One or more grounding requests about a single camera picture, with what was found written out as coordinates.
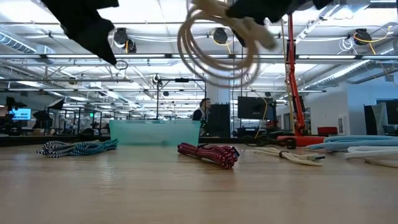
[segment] monitor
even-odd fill
[[[265,119],[275,120],[275,101],[272,98],[260,98],[260,97],[238,97],[238,118],[243,119],[262,119],[264,111],[266,109],[267,101],[267,113]]]
[[[398,124],[398,101],[386,101],[388,124]]]
[[[12,117],[13,121],[30,121],[32,116],[32,110],[30,108],[12,109],[11,113],[14,115],[14,117]]]

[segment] light blue cable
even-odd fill
[[[323,143],[307,146],[308,150],[324,149],[328,152],[344,152],[352,146],[398,146],[398,137],[394,136],[333,136],[325,138]]]

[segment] man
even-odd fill
[[[197,109],[193,112],[192,121],[201,121],[200,122],[200,135],[202,136],[205,131],[205,125],[207,123],[207,118],[209,115],[209,109],[211,107],[211,101],[209,98],[204,98],[200,102],[200,109]]]
[[[209,98],[202,99],[200,102],[200,108],[193,112],[192,121],[207,122],[208,111],[210,107],[211,107],[210,99]]]

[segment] wooden table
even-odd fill
[[[0,223],[397,223],[398,169],[342,154],[303,166],[237,147],[233,170],[175,148],[61,159],[1,148]]]

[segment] plastic storage bin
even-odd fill
[[[200,121],[111,120],[111,139],[123,146],[198,145]]]

